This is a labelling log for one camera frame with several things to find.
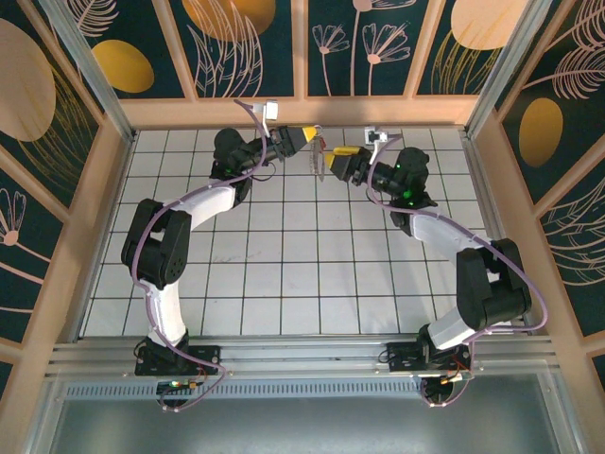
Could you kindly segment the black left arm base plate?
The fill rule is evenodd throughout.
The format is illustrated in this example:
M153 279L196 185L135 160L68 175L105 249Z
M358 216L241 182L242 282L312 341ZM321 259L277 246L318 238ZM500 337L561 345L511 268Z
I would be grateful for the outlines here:
M212 364L220 362L220 348L215 345L190 346L188 339L184 338L177 348L187 355ZM176 354L171 349L153 342L150 338L139 341L134 349L134 373L137 376L193 376L203 369L207 375L216 375L214 367L200 365L195 361Z

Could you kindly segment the grey metal sheet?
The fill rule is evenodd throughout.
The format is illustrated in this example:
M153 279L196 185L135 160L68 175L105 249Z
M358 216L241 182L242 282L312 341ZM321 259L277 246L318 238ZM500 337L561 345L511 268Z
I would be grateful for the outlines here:
M561 382L479 375L452 404L408 396L210 399L181 413L158 400L67 401L48 383L24 454L594 454Z

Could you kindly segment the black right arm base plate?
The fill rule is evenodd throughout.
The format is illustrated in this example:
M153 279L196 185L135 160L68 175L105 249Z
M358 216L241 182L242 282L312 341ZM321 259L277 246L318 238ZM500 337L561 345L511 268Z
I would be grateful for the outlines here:
M389 342L383 360L392 373L448 375L471 369L471 352L466 345L439 350L418 342Z

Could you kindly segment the aluminium corner post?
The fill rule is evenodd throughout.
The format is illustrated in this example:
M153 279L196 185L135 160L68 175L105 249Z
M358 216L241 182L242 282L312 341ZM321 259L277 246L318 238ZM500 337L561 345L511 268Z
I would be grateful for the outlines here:
M130 145L134 130L118 96L93 54L88 39L98 39L119 16L117 0L35 0L54 28L76 68L88 82L121 137Z
M463 138L473 140L490 115L516 67L527 53L533 37L545 20L553 0L528 0L509 40L499 54L477 103L464 126Z

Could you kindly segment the aluminium front rail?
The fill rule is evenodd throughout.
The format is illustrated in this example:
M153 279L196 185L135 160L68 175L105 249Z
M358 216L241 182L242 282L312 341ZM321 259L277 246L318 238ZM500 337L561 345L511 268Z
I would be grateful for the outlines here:
M378 360L403 335L197 337L191 346L216 345L232 379L372 377L389 373ZM86 338L53 347L44 374L56 379L134 376L133 337ZM491 335L475 342L476 375L537 374L560 368L547 336Z

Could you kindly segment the slotted metal vent strip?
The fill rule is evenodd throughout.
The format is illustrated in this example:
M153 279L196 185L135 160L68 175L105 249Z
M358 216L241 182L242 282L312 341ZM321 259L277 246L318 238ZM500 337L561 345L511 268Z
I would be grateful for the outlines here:
M74 383L66 387L67 401L115 401L115 400L189 400L207 391L202 385L191 393L156 394L158 383ZM351 396L408 396L420 392L421 381L407 378L346 378L346 379L295 379L295 380L225 380L219 383L208 397L210 399L249 398L312 398Z

